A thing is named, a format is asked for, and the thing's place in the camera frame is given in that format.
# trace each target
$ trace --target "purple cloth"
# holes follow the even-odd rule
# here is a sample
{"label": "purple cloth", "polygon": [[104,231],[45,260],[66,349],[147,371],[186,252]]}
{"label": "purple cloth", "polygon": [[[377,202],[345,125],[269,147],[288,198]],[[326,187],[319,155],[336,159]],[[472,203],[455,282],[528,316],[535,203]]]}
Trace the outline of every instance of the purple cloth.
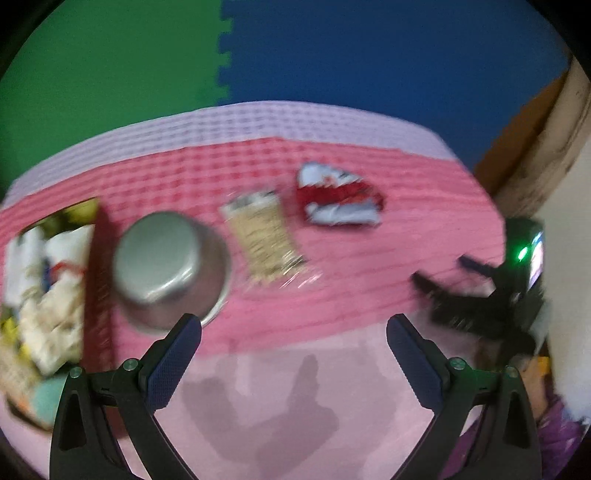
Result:
{"label": "purple cloth", "polygon": [[[554,395],[538,421],[538,438],[542,454],[542,480],[553,480],[566,466],[584,435],[584,427],[570,418],[559,396]],[[441,472],[440,479],[458,473],[476,438],[478,421],[458,438],[456,446]]]}

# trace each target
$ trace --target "green light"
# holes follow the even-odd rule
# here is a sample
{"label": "green light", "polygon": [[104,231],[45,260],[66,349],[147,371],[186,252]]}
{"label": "green light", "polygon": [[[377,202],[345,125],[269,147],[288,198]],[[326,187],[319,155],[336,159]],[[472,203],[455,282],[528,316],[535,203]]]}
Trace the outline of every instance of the green light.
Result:
{"label": "green light", "polygon": [[521,249],[521,252],[519,252],[519,255],[517,255],[517,259],[518,259],[520,262],[521,262],[521,261],[522,261],[522,260],[525,258],[525,256],[527,255],[527,251],[528,251],[528,248],[527,248],[527,247],[523,247],[523,248]]}

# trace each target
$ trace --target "device screen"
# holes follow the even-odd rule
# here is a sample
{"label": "device screen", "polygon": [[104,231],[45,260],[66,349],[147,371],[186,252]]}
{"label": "device screen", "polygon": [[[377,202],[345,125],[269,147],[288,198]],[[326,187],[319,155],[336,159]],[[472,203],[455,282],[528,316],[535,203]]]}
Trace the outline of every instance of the device screen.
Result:
{"label": "device screen", "polygon": [[532,242],[531,265],[530,265],[530,284],[528,290],[534,285],[536,280],[540,277],[542,269],[544,268],[544,242],[542,241],[542,234],[538,233]]}

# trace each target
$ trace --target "metal screw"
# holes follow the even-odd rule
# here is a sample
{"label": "metal screw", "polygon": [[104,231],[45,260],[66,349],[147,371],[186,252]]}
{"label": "metal screw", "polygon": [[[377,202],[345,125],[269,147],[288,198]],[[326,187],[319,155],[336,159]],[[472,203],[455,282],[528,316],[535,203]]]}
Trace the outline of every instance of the metal screw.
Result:
{"label": "metal screw", "polygon": [[449,364],[454,370],[464,370],[466,368],[466,361],[458,356],[450,358]]}
{"label": "metal screw", "polygon": [[138,368],[139,362],[136,358],[128,358],[125,362],[123,362],[123,370],[127,370],[131,372]]}
{"label": "metal screw", "polygon": [[82,370],[81,367],[74,367],[70,370],[70,376],[72,378],[78,378],[83,374],[83,372],[84,370]]}
{"label": "metal screw", "polygon": [[505,367],[505,372],[507,372],[507,374],[511,378],[518,378],[519,377],[519,372],[517,371],[517,369],[515,367],[510,366],[510,365],[507,365]]}

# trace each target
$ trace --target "metal pot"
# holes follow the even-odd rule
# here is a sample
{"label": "metal pot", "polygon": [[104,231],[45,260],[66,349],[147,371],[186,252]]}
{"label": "metal pot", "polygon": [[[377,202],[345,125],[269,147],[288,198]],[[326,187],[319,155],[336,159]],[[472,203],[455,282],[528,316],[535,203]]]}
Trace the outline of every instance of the metal pot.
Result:
{"label": "metal pot", "polygon": [[231,261],[211,228],[177,212],[135,222],[119,241],[113,284],[127,319],[148,332],[170,330],[184,313],[211,322],[229,291]]}

